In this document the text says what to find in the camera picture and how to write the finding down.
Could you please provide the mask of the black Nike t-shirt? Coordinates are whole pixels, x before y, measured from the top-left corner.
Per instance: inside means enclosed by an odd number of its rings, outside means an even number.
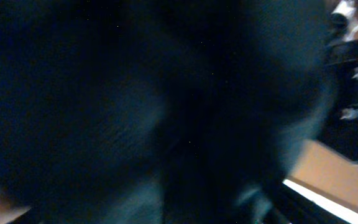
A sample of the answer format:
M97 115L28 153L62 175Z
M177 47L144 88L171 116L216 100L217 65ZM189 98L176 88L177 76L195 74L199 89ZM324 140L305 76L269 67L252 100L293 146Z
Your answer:
M0 207L254 223L328 116L324 1L0 1Z

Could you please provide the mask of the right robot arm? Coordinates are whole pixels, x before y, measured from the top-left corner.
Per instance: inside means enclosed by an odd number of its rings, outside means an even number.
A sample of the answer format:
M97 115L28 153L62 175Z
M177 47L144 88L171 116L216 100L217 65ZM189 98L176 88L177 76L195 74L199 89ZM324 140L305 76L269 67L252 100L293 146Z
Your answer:
M337 81L337 101L318 136L358 166L358 0L331 1L327 70Z

